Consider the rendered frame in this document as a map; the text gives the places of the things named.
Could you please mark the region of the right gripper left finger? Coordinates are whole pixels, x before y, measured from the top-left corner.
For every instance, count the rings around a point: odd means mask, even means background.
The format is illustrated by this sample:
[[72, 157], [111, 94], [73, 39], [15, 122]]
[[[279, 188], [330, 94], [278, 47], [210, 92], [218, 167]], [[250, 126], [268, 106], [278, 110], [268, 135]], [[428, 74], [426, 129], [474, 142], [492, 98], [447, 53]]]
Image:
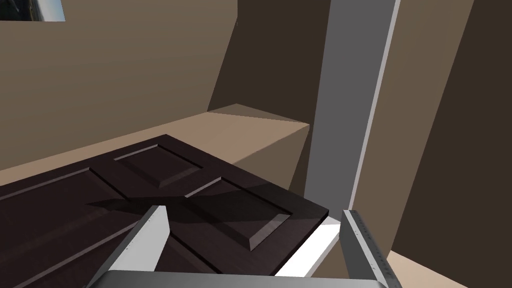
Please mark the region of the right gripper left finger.
[[92, 286], [104, 273], [114, 271], [153, 272], [170, 235], [167, 209], [153, 205], [94, 274]]

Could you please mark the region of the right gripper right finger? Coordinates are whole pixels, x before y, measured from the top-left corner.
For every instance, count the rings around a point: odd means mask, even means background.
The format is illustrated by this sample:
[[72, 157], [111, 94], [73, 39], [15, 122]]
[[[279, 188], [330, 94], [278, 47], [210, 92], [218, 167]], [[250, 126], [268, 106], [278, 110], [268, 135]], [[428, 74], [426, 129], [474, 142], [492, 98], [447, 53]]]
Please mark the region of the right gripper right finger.
[[342, 212], [339, 241], [350, 279], [375, 281], [379, 288], [403, 288], [356, 210]]

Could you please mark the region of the picture on wall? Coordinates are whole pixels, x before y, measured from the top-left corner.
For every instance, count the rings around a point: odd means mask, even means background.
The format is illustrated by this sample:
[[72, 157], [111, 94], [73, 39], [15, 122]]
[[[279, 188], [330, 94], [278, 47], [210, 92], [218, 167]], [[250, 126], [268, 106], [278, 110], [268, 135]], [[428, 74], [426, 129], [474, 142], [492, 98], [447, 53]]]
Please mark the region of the picture on wall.
[[65, 22], [61, 0], [0, 0], [0, 21]]

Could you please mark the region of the dark brown panelled door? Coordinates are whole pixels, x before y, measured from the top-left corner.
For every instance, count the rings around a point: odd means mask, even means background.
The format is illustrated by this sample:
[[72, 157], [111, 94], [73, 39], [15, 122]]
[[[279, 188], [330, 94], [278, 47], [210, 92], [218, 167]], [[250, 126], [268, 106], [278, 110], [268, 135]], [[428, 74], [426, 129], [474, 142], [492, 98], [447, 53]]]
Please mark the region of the dark brown panelled door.
[[155, 223], [139, 266], [274, 276], [328, 217], [170, 135], [0, 186], [0, 288], [89, 288]]

